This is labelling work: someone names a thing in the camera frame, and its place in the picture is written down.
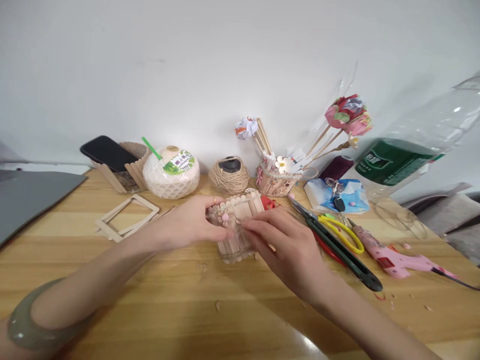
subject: forearm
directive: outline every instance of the forearm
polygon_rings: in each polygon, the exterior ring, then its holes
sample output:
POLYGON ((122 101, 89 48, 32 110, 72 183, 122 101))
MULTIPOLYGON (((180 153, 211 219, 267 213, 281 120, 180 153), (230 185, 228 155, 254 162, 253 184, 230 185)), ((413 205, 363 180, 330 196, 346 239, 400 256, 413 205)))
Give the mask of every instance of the forearm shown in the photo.
POLYGON ((328 293, 313 307, 348 333, 371 359, 440 359, 338 276, 332 275, 328 293))
POLYGON ((116 296, 151 256, 135 240, 127 238, 46 290, 31 307, 33 321, 45 329, 63 329, 116 296))

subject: bracelet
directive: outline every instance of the bracelet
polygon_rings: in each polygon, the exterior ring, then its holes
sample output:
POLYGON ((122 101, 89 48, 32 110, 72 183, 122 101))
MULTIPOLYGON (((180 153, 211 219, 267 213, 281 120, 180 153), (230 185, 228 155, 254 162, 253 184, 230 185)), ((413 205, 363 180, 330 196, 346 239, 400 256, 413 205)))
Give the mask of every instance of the bracelet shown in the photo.
POLYGON ((95 312, 84 320, 63 329, 45 329, 32 320, 31 310, 34 301, 61 280, 63 278, 37 287, 25 296, 13 310, 8 321, 8 337, 15 345, 28 350, 54 349, 62 346, 87 327, 95 312))

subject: green straw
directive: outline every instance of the green straw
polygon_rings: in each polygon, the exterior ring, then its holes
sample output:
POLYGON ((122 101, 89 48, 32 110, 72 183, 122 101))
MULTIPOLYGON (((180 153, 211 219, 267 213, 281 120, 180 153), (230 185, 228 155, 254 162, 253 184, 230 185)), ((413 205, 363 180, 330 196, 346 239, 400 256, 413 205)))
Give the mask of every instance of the green straw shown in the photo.
POLYGON ((162 160, 162 157, 159 155, 158 152, 155 151, 155 149, 153 148, 152 145, 150 145, 149 141, 144 137, 141 138, 143 140, 143 142, 145 143, 145 145, 148 146, 148 148, 151 150, 152 153, 155 154, 155 156, 158 158, 158 160, 162 160))

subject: key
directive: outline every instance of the key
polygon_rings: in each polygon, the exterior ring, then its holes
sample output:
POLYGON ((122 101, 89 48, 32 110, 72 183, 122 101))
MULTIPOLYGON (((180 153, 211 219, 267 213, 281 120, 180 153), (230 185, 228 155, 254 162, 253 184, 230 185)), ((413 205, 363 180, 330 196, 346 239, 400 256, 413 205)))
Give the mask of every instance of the key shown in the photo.
POLYGON ((347 220, 345 219, 344 216, 344 211, 345 211, 345 203, 342 200, 340 196, 335 196, 333 198, 333 204, 335 205, 336 209, 340 212, 341 220, 343 221, 343 224, 348 227, 347 220))

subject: pen holder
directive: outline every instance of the pen holder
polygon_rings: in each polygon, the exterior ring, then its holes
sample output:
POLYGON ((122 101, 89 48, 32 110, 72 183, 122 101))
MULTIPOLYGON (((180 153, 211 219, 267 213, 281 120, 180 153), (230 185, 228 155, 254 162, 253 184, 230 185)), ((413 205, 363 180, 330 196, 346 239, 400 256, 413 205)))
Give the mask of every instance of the pen holder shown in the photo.
POLYGON ((137 142, 120 142, 118 144, 138 158, 135 162, 125 164, 126 171, 113 172, 107 165, 92 160, 93 165, 119 193, 138 193, 147 190, 143 169, 145 161, 152 152, 145 145, 137 142))
POLYGON ((248 188, 245 193, 227 197, 225 202, 207 209, 207 218, 213 225, 224 227, 233 233, 229 239, 216 243, 218 256, 225 264, 234 264, 255 253, 250 237, 241 223, 264 211, 260 196, 257 190, 248 188))
POLYGON ((302 179, 302 174, 279 174, 269 171, 262 162, 256 171, 256 187, 260 193, 268 197, 283 198, 302 179))

